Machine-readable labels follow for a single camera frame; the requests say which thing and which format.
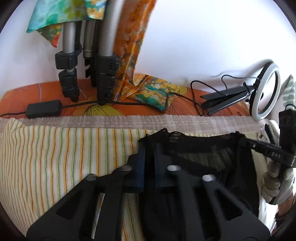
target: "cable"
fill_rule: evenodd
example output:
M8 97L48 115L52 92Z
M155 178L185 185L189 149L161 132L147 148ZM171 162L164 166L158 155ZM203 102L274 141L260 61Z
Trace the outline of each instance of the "cable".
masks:
M18 112L18 113L5 113L3 115L0 115L0 117L3 117L5 115L22 115L22 114L25 114L25 113L26 113L25 111L24 112Z
M295 110L296 110L296 106L293 105L293 104L287 104L286 107L285 107L285 110L287 109L288 106L293 106L295 108Z
M225 76L229 76L231 78L234 78L234 79L257 79L257 77L236 77L236 76L232 76L230 74L224 74L222 75L221 77L221 81L222 83L224 84L225 88L226 88L226 94L223 94L222 92L220 92L219 90L215 89L214 87L200 81L200 80L193 80L191 83L190 83L190 89L191 89L191 92L192 92L192 95L193 95L193 99L190 99L184 95L181 95L179 93L175 93L175 92L168 92L167 93L167 97L166 97L166 100L165 100L165 107L163 109L160 109L160 108L157 108L156 106L154 105L151 105L151 104L147 104L147 103L130 103L130 102L119 102L119 101L106 101L106 100L94 100L94 101L87 101L87 102L83 102L83 103L77 103L77 104L70 104L70 105L63 105L62 108L71 108L71 107L77 107L77 106L82 106L82 105L87 105L87 104L101 104L101 105L104 105L104 104L120 104L120 105L142 105L142 106L148 106L148 107L151 107L153 109L156 109L157 111L160 111L160 112L166 112L167 109L168 109L168 101L169 101L169 97L170 95L177 95L179 97L182 97L186 100L189 100L191 101L193 104L194 104L194 107L196 109L196 112L198 113L199 116L204 116L205 115L205 110L202 108L202 106L196 102L196 99L195 99L195 94L194 94L194 90L193 90L193 87L192 87L192 84L195 83L195 82L198 82L198 83L201 83L209 88L211 88L212 90L216 91L217 93L223 95L223 96L226 96L228 93L228 87L227 87L227 84L224 82L223 78ZM5 115L21 115L21 114L25 114L26 112L19 112L19 113L5 113L5 114L2 114L0 115L0 117L3 117Z
M200 116L204 116L204 110L203 108L201 107L201 105L199 103L197 103L196 101L186 97L186 96L183 96L179 93L175 93L175 92L168 92L167 93L167 97L166 97L166 100L165 100L165 107L163 109L160 109L160 108L157 108L156 106L154 105L151 105L151 104L147 104L147 103L130 103L130 102L119 102L119 101L106 101L106 100L93 100L93 101L87 101L87 102L82 102L82 103L77 103L77 104L71 104L71 105L63 105L62 106L62 109L63 108L71 108L71 107L77 107L77 106L82 106L82 105L87 105L87 104L120 104L120 105L142 105L142 106L148 106L148 107L152 107L160 112L166 112L167 109L168 109L168 101L169 101L169 97L171 94L174 94L174 95L177 95L177 96L180 96L184 99L187 99L191 102L194 103L194 105L198 105L201 109L202 109L202 115L200 114L200 112L198 111L197 109L197 112Z

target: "white glove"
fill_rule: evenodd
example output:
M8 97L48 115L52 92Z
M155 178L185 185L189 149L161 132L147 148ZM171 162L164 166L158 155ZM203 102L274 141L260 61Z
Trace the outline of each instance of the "white glove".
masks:
M281 168L281 164L275 161L270 161L267 165L268 172L263 174L264 186L261 190L261 194L265 201L270 202L273 197L275 204L282 204L286 201L293 191L294 184L294 170L288 168L284 172L284 179L282 183L279 182L278 175Z
M276 145L279 144L279 126L274 120L268 122L268 127L271 132L272 138L275 141ZM258 133L258 139L269 142L270 138L268 137L265 128L263 127ZM288 168L284 172L284 179L280 183L278 179L279 171L281 164L266 158L268 172L263 174L264 185L261 190L261 194L265 201L269 203L274 197L275 204L282 204L286 201L292 193L293 183L294 183L294 170L293 167Z

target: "orange floral fabric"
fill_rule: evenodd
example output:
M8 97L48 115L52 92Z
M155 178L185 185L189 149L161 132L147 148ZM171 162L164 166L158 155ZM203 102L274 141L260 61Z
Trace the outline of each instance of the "orange floral fabric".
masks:
M80 87L79 103L96 100L96 88L91 86L90 80L78 80ZM180 87L178 93L193 98L190 88ZM205 94L204 91L194 90L196 101L202 103L204 100L200 98L200 95ZM24 112L27 109L28 104L50 101L59 99L62 105L74 104L70 98L65 98L59 81L47 82L41 84L29 85L21 88L17 88L8 91L4 94L2 100L0 100L0 115L4 113L17 113ZM198 115L194 105L181 97L172 97L172 103L165 113L159 112L153 108L147 106L125 106L118 104L89 104L79 107L65 108L62 110L62 116L73 115ZM127 98L124 102L137 101ZM249 116L249 110L243 102L239 102L222 111L215 114L216 116L231 116L231 115L246 115ZM25 118L25 115L13 116L15 118Z
M114 99L122 101L137 92L145 79L134 76L134 68L156 0L125 1L119 21L114 52L121 58Z

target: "green floral fabric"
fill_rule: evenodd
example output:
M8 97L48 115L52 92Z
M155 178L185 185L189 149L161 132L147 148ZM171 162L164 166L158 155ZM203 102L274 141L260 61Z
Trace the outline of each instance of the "green floral fabric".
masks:
M27 33L37 30L57 47L62 23L103 19L107 0L38 0Z

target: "tripod leg clamp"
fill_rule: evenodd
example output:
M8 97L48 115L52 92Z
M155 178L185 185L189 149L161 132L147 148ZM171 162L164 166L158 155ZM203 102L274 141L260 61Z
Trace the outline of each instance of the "tripod leg clamp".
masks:
M72 72L61 71L59 73L59 82L65 97L70 97L72 101L78 101L79 88L77 84L77 71L74 68Z
M55 54L55 63L57 69L73 69L77 65L77 56L81 53L81 45L72 53L60 51Z
M91 57L85 59L85 66L89 65L89 68L85 70L85 77L91 78L91 86L96 87L96 68L95 68L95 58Z
M119 70L120 57L96 55L96 86L98 100L111 100L115 87L115 75Z

